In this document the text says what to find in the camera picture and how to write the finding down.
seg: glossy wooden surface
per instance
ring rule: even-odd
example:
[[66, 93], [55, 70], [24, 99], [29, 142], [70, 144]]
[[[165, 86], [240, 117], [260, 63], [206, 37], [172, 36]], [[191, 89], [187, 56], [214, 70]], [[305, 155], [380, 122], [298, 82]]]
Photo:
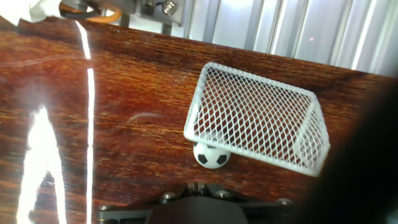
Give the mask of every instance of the glossy wooden surface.
[[[0, 22], [0, 222], [14, 223], [29, 113], [44, 103], [57, 136], [67, 220], [85, 222], [87, 69], [95, 73], [93, 201], [124, 205], [186, 181], [219, 182], [274, 201], [303, 197], [315, 179], [233, 155], [218, 170], [199, 166], [183, 127], [201, 68], [218, 62], [314, 91], [332, 146], [358, 122], [369, 97], [395, 80], [291, 58], [148, 32], [47, 19], [13, 28]], [[39, 190], [37, 223], [57, 223], [53, 179]]]

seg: bolt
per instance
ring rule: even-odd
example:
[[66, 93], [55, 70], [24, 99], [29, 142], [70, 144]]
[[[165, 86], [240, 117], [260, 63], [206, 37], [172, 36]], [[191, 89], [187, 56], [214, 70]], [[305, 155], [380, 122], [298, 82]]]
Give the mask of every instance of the bolt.
[[216, 196], [218, 198], [229, 198], [230, 196], [232, 196], [232, 194], [226, 190], [219, 190], [216, 192]]
[[162, 197], [164, 199], [168, 200], [168, 199], [174, 198], [175, 197], [175, 193], [174, 192], [166, 192], [166, 193], [163, 194]]
[[287, 198], [280, 198], [277, 202], [281, 203], [282, 205], [291, 205], [293, 202]]
[[100, 205], [100, 206], [99, 206], [99, 209], [100, 209], [101, 211], [105, 211], [105, 210], [110, 209], [111, 207], [112, 207], [112, 205]]
[[177, 10], [177, 6], [173, 1], [167, 0], [163, 2], [163, 12], [164, 14], [171, 16]]

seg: miniature soccer ball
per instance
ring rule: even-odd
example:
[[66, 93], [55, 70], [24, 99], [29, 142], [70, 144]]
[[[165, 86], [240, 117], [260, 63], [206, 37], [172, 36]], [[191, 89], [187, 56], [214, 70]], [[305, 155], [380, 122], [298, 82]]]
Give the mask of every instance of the miniature soccer ball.
[[[223, 142], [222, 136], [218, 136], [218, 142]], [[231, 152], [206, 144], [196, 142], [193, 146], [193, 154], [200, 165], [209, 169], [217, 169], [225, 165], [231, 157]]]

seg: ribbed metal wall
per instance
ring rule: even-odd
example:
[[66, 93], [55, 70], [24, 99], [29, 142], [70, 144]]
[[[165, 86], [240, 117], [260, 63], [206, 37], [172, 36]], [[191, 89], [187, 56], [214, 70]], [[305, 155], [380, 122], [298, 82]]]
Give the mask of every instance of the ribbed metal wall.
[[186, 0], [183, 15], [171, 35], [381, 75], [397, 60], [396, 0]]

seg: miniature soccer goal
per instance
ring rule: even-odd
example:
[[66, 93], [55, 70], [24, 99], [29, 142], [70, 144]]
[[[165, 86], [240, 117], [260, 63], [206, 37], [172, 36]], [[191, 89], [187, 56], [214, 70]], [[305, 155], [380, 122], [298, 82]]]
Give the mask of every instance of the miniature soccer goal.
[[314, 93], [217, 63], [201, 71], [184, 136], [313, 176], [330, 147]]

